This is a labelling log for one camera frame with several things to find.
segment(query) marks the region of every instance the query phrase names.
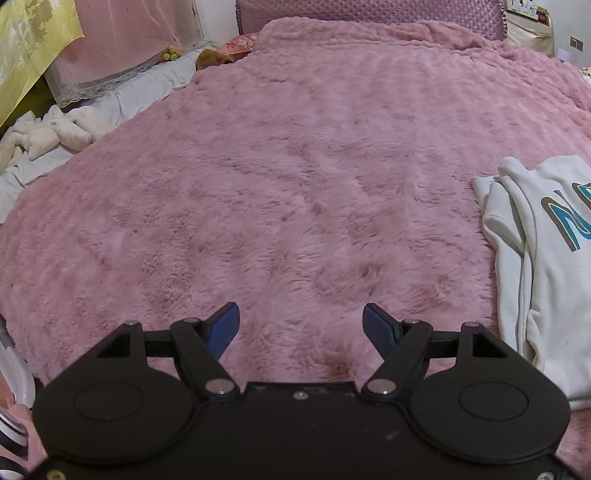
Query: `white wall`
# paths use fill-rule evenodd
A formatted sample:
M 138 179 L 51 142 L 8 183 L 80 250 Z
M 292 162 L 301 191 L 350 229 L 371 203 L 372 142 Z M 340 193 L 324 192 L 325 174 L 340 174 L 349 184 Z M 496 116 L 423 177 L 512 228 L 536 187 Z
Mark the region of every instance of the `white wall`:
M 238 35 L 235 0 L 194 0 L 194 3 L 205 38 L 221 45 Z
M 568 51 L 571 62 L 591 67 L 591 0 L 537 0 L 546 7 L 554 24 L 556 48 Z M 584 42 L 583 51 L 570 46 L 570 37 Z

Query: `pillow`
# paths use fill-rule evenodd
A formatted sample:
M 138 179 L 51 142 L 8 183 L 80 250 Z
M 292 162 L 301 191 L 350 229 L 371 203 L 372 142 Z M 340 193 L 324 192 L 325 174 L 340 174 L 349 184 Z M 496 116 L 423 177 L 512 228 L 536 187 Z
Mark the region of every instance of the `pillow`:
M 219 47 L 217 51 L 223 55 L 250 53 L 255 45 L 257 36 L 258 33 L 249 33 L 248 35 L 234 37 Z

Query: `sheer curtain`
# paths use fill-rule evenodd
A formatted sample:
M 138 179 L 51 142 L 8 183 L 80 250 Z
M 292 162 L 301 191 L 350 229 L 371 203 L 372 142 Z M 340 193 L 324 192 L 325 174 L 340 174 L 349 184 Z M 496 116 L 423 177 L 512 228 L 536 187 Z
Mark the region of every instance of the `sheer curtain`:
M 45 76 L 59 106 L 93 98 L 146 70 L 167 47 L 206 44 L 193 0 L 76 0 L 83 38 Z

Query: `bed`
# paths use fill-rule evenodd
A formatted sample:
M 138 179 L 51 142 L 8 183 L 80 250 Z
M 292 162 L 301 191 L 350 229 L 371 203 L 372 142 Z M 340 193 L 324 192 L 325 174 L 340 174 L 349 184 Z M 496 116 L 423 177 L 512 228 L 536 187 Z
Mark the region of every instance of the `bed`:
M 226 301 L 241 384 L 365 380 L 373 301 L 497 331 L 470 179 L 505 156 L 591 157 L 574 67 L 457 24 L 266 24 L 191 83 L 37 180 L 0 229 L 0 312 L 48 381 L 120 323 Z M 591 414 L 560 456 L 591 478 Z

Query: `lace trim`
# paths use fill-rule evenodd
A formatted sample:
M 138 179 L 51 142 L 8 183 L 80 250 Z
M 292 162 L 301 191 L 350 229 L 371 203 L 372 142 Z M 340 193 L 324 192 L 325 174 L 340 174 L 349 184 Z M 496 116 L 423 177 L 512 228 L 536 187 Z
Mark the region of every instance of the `lace trim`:
M 193 51 L 197 50 L 198 48 L 217 48 L 217 44 L 211 40 L 201 40 L 187 48 L 186 51 Z M 64 108 L 71 103 L 79 102 L 81 100 L 96 98 L 105 92 L 115 90 L 119 85 L 132 79 L 138 73 L 149 70 L 154 65 L 156 65 L 156 63 L 158 63 L 159 58 L 160 55 L 156 55 L 155 57 L 135 66 L 132 69 L 126 70 L 125 72 L 111 77 L 97 80 L 96 82 L 62 85 L 59 95 L 56 96 L 56 93 L 52 93 L 54 94 L 56 103 L 60 108 Z

